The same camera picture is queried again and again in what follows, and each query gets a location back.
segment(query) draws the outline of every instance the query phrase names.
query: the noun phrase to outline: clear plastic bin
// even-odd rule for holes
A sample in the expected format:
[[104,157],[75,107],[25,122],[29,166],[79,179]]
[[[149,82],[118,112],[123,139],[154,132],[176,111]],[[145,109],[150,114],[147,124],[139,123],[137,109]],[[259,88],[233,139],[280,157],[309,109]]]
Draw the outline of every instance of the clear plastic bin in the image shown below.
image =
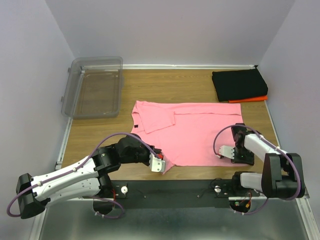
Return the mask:
[[74,119],[114,118],[119,114],[123,59],[83,57],[72,62],[61,113]]

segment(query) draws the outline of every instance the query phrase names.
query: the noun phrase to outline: wooden table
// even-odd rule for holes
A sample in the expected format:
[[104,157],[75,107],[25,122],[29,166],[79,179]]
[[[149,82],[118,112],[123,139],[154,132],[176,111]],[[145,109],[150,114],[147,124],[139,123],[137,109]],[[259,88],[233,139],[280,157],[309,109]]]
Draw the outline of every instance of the wooden table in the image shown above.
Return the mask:
[[[116,118],[75,119],[65,149],[62,167],[73,164],[93,150],[106,136],[116,132],[130,132],[133,127],[131,112],[137,100],[155,103],[216,103],[212,70],[124,70],[124,87],[120,113]],[[277,144],[265,102],[241,103],[243,121]],[[122,135],[108,139],[103,146],[116,143]],[[257,157],[254,166],[174,166],[166,174],[151,172],[142,163],[123,164],[110,173],[112,180],[186,180],[230,179],[236,171],[261,173],[263,162]]]

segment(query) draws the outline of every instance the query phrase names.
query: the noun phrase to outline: metal floor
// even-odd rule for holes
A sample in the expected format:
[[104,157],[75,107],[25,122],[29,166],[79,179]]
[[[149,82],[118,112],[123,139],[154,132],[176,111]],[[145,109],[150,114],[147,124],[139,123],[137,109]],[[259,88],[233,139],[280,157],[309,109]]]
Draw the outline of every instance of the metal floor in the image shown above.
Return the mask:
[[[263,203],[253,200],[252,208]],[[307,240],[297,202],[271,199],[257,214],[223,208],[128,209],[123,218],[94,215],[91,200],[50,207],[41,240]]]

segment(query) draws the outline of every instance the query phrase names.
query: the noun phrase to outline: pink shirt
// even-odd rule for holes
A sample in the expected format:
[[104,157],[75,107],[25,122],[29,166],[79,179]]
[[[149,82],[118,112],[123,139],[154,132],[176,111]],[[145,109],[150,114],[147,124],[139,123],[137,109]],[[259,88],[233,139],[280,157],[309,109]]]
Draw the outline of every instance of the pink shirt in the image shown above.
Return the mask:
[[[149,145],[162,149],[165,172],[172,166],[235,166],[213,151],[217,133],[224,127],[242,123],[241,106],[236,103],[154,103],[136,101],[132,133]],[[234,146],[231,129],[220,134],[220,146]]]

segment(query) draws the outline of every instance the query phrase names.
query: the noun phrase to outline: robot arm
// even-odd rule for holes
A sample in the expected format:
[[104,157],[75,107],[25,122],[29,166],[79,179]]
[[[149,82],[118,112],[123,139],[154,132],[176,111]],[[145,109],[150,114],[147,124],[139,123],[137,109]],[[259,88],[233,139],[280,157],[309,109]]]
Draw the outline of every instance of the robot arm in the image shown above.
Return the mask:
[[[293,167],[288,160],[272,144],[264,139],[264,136],[257,135],[253,131],[242,127],[243,123],[237,123],[231,127],[235,147],[222,146],[219,149],[221,157],[231,159],[232,163],[246,163],[254,165],[254,154],[263,161],[263,171],[236,172],[232,178],[235,189],[246,188],[262,192],[267,198],[287,199],[293,196],[298,187],[298,181]],[[301,189],[298,198],[305,194],[305,183],[302,170],[301,157],[296,153],[287,153],[282,150],[293,162],[300,178]]]
[[[149,146],[158,155],[155,157],[140,141],[126,136],[118,143],[98,148],[92,157],[79,169],[87,157],[60,170],[31,177],[28,173],[18,179],[16,193],[19,194],[29,186],[38,187],[27,191],[18,198],[22,219],[27,219],[43,212],[61,201],[83,196],[111,197],[113,185],[108,173],[117,171],[121,164],[143,163],[152,172],[164,172],[166,162],[161,149]],[[44,180],[73,171],[46,183]]]

